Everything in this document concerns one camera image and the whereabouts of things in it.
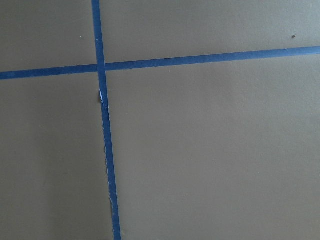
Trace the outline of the brown paper table cover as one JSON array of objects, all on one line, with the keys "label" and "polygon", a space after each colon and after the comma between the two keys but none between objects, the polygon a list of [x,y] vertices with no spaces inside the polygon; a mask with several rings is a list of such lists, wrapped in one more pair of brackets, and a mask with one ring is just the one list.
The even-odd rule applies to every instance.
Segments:
[{"label": "brown paper table cover", "polygon": [[317,0],[3,0],[3,240],[317,240]]}]

